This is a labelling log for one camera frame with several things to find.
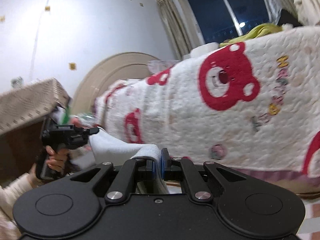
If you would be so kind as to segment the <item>person's left forearm sleeve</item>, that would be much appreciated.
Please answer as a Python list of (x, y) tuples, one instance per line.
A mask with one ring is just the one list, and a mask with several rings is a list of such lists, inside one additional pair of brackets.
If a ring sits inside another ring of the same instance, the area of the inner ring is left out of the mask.
[(21, 233), (13, 219), (13, 206), (18, 198), (43, 185), (43, 181), (36, 178), (36, 164), (28, 173), (15, 179), (8, 186), (1, 187), (1, 239), (19, 239)]

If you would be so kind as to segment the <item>person's left hand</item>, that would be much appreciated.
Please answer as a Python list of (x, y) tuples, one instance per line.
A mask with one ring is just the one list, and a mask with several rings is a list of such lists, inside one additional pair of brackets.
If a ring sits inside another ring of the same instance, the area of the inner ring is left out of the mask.
[(50, 146), (46, 146), (46, 151), (49, 154), (49, 157), (46, 160), (48, 167), (54, 171), (63, 173), (68, 159), (69, 150), (62, 148), (58, 150), (58, 152), (55, 152)]

